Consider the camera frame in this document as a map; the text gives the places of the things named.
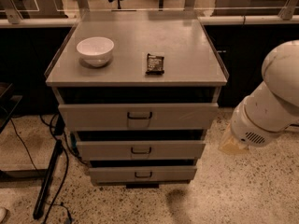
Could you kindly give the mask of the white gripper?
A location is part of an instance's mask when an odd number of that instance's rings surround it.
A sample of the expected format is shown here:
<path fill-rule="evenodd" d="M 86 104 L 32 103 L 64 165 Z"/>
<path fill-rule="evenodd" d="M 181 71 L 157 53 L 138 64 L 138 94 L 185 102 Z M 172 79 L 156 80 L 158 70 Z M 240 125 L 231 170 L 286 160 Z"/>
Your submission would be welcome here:
<path fill-rule="evenodd" d="M 227 155 L 249 153 L 249 147 L 264 147 L 277 139 L 280 133 L 266 131 L 256 126 L 248 117 L 241 102 L 234 110 L 230 125 L 225 129 L 219 143 L 219 151 Z"/>

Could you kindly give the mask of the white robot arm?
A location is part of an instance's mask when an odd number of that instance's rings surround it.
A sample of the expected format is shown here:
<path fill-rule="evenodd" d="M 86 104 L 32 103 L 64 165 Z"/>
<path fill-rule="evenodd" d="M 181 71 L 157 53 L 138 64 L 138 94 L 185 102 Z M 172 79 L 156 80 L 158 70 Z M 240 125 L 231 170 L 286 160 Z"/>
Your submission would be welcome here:
<path fill-rule="evenodd" d="M 264 147 L 299 120 L 299 41 L 272 49 L 262 65 L 263 82 L 235 108 L 219 143 L 229 154 Z"/>

